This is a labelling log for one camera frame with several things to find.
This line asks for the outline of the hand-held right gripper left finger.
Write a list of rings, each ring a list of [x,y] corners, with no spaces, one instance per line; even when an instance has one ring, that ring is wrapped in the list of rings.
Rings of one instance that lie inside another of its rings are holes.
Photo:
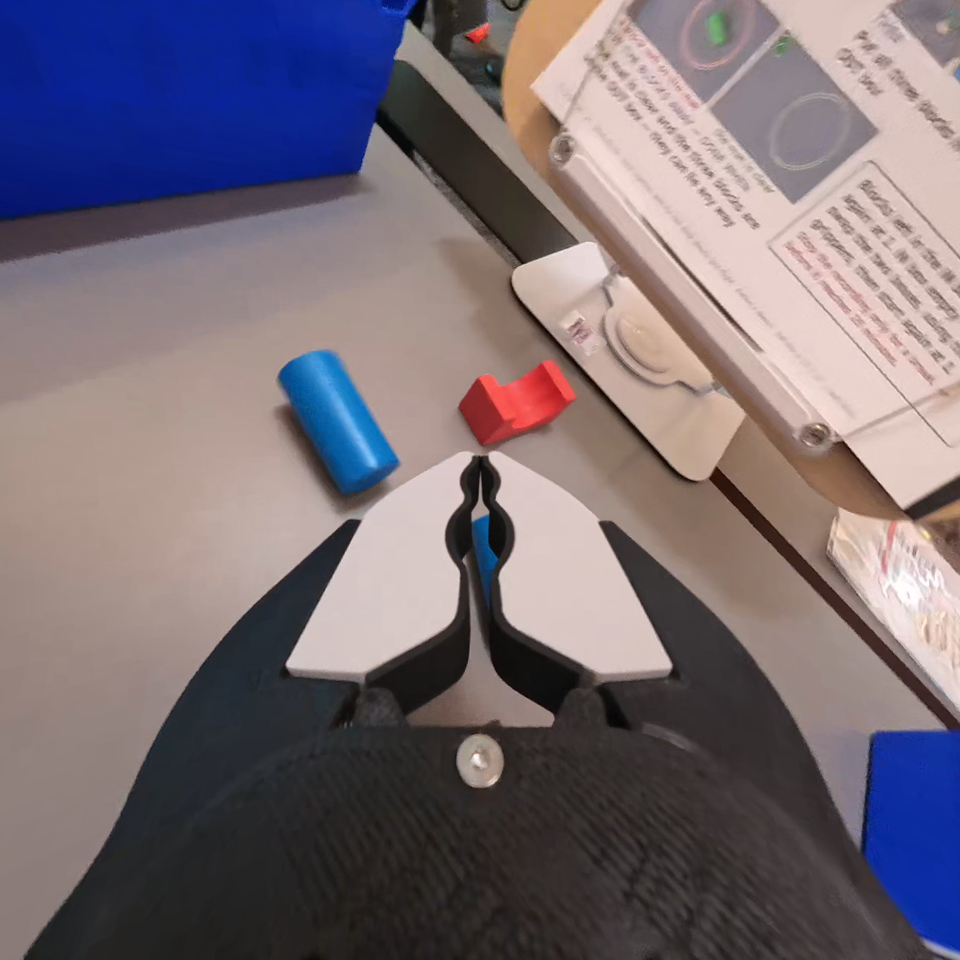
[[[459,452],[369,507],[286,660],[291,676],[389,690],[405,714],[461,679],[480,473]]]

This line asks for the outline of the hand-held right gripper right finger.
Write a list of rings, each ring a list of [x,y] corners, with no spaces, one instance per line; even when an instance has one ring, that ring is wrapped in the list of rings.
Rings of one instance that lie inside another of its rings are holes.
[[[673,662],[595,513],[501,452],[483,459],[481,477],[498,676],[551,714],[571,690],[669,677]]]

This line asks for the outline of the small blue cylinder block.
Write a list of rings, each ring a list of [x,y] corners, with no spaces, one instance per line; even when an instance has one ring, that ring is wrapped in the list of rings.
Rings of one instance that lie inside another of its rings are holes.
[[[472,548],[476,569],[487,609],[491,608],[492,583],[498,565],[498,554],[490,542],[491,516],[486,513],[471,524]]]

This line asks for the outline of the large blue cylinder block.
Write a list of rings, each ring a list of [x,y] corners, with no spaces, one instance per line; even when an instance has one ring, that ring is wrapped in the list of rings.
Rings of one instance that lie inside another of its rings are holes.
[[[340,494],[364,493],[399,468],[400,458],[338,353],[302,354],[282,367],[277,380]]]

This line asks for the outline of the red wooden arch block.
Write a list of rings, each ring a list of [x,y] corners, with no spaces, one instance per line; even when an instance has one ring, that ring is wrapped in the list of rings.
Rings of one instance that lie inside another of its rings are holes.
[[[510,383],[478,377],[459,404],[477,443],[493,447],[552,424],[577,399],[560,368],[544,361]]]

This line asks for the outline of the blue plastic bin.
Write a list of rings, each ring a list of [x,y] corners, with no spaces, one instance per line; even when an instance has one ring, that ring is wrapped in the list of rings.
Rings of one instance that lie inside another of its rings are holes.
[[[2,219],[357,173],[413,6],[3,1]]]

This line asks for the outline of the white stand base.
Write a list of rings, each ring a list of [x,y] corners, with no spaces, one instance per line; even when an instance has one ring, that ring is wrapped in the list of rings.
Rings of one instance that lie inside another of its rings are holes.
[[[710,478],[745,414],[601,246],[575,243],[523,263],[510,284],[676,474]]]

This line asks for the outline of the white page holder bar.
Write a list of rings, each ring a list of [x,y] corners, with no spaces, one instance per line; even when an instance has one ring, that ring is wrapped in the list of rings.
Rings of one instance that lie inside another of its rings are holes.
[[[718,384],[798,456],[833,451],[840,442],[834,428],[654,231],[602,165],[600,149],[561,126],[547,158],[558,197]]]

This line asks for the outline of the clear plastic bag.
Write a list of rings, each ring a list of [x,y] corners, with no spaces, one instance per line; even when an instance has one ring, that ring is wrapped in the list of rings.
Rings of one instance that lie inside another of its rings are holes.
[[[874,617],[959,707],[958,554],[929,528],[838,510],[826,552]]]

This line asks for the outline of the blue bin white label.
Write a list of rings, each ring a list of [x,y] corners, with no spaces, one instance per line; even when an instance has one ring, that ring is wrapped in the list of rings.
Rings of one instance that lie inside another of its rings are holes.
[[[861,849],[933,954],[958,958],[958,730],[870,738]]]

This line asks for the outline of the black table divider strip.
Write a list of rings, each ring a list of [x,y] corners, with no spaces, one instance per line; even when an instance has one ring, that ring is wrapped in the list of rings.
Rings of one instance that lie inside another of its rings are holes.
[[[379,129],[505,258],[544,258],[591,239],[552,208],[413,64],[399,60],[378,106]]]

